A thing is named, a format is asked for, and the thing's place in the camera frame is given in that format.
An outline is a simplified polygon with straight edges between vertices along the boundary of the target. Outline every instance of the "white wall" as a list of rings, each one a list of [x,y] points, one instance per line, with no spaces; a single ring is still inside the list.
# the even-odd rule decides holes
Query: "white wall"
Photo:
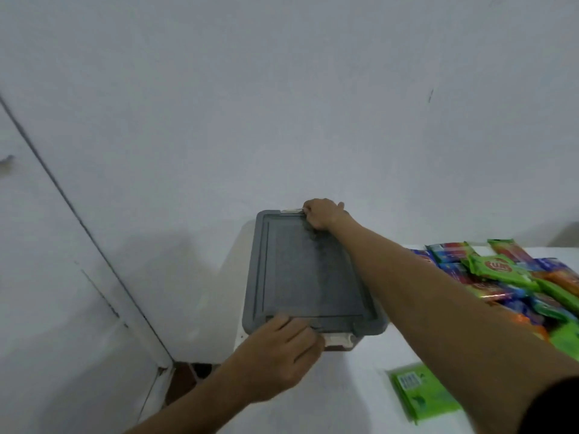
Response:
[[[176,359],[229,353],[260,210],[331,197],[406,243],[577,220],[579,0],[0,3],[0,90]]]
[[[120,433],[136,423],[157,364],[101,297],[118,280],[0,108],[0,159],[8,155],[10,166],[0,165],[0,432]]]

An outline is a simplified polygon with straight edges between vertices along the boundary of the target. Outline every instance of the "gray plastic storage box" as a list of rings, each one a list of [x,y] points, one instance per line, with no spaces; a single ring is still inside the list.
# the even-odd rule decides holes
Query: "gray plastic storage box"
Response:
[[[308,318],[327,345],[346,348],[388,323],[346,250],[301,210],[265,210],[255,222],[243,329],[251,334],[276,313]]]

